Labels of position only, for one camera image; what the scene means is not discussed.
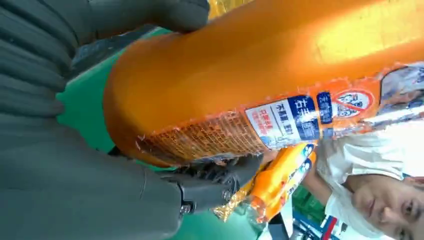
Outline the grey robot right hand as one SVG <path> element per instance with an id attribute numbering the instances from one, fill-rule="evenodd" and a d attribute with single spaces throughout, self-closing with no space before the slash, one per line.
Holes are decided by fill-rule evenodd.
<path id="1" fill-rule="evenodd" d="M 193 32 L 209 11 L 206 0 L 1 1 L 1 239 L 163 240 L 248 183 L 262 155 L 154 172 L 57 121 L 79 47 L 144 24 Z"/>

